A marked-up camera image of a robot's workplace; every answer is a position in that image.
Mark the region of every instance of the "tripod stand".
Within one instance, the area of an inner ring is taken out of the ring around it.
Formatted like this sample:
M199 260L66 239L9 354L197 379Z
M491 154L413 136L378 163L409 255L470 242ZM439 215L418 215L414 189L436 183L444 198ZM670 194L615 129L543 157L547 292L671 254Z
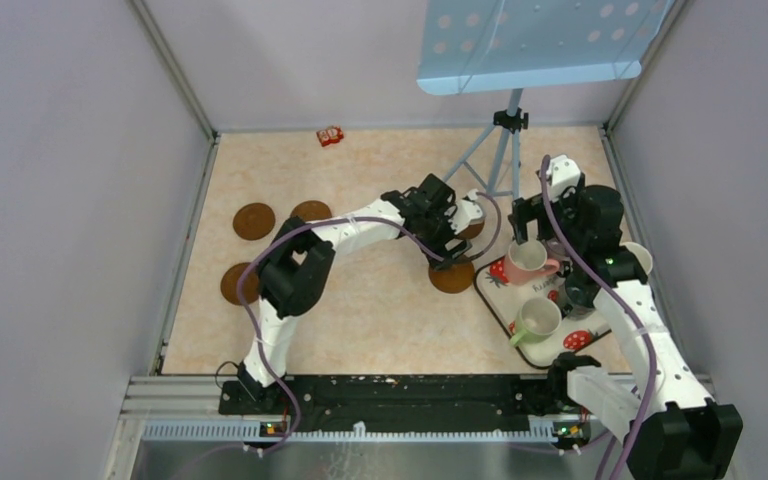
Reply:
M478 180L478 183L481 184L487 194L493 195L494 197L511 195L514 199L519 198L519 131L528 128L528 113L523 113L522 109L519 108L519 101L521 98L521 88L511 90L511 98L508 100L508 109L500 110L493 114L493 123L484 129L484 132L478 136L472 146L469 147L461 158L455 162L452 168L449 169L443 177L444 182L448 181L461 166L464 166L469 170L472 176ZM499 136L499 144L496 146L496 156L493 159L493 167L490 169L490 178L485 182L484 179L481 178L481 175L475 171L475 168L469 164L468 160L496 127L502 128L502 134ZM511 140L511 189L500 191L498 190L499 174L502 170L505 150L508 148L508 140Z

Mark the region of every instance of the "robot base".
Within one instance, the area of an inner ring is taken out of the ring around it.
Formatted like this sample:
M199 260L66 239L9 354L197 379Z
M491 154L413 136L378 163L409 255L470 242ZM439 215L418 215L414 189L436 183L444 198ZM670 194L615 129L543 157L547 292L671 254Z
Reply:
M520 375L287 375L298 398L297 431L516 432L529 415L562 413L547 380ZM292 405L277 385L257 393L238 379L222 386L221 415L277 415Z

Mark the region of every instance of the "pink mug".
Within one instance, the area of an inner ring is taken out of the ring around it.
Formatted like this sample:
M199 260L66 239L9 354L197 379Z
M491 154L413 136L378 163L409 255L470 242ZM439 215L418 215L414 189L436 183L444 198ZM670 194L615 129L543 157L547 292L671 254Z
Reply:
M525 285L537 277L556 273L561 263L549 258L546 247L537 240L522 245L513 242L505 255L505 277L514 285Z

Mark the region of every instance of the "white wall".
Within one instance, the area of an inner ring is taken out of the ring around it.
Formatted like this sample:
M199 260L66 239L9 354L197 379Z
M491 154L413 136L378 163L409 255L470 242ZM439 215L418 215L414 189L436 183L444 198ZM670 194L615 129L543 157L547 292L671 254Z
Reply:
M0 479L100 476L205 156L124 0L0 0Z
M692 365L768 478L768 1L697 1L617 132Z
M508 94L417 86L427 2L148 0L214 128L488 123ZM533 124L601 123L626 82L526 90Z

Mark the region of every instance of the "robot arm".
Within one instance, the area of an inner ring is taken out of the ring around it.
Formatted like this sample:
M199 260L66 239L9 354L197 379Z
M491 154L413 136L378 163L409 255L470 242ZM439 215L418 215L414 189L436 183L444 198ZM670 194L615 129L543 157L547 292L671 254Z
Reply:
M434 268L447 268L470 248L468 241L455 236L469 225L483 221L484 212L476 203L473 190L467 197L455 199L455 192L440 179L429 175L418 188L405 192L387 192L359 210L337 217L348 220L334 225L325 221L278 247L258 266L260 297L259 317L263 351L269 365L279 376L286 372L287 353L302 316L322 295L331 265L336 258L383 240L402 236L394 225L403 226L443 261L428 256ZM379 218L390 223L354 221L355 218ZM303 225L298 218L287 220L278 232L280 238ZM241 365L238 377L250 391L271 385L275 379L264 366L257 339Z
M642 391L649 383L649 360L643 334L652 341L656 356L654 395L640 433L627 460L637 480L681 478L715 479L725 475L742 430L732 405L718 405L691 373L655 307L648 275L637 258L620 246L623 207L619 193L609 187L584 186L583 174L569 158L549 162L552 212L570 244L597 275L612 287L643 323L631 317L608 292L581 268L573 265L564 288L577 306L595 308L608 321ZM555 237L541 196L514 202L512 222L537 220L538 238ZM525 232L525 224L515 231ZM563 354L566 374L564 401L593 412L621 443L641 406L593 359Z

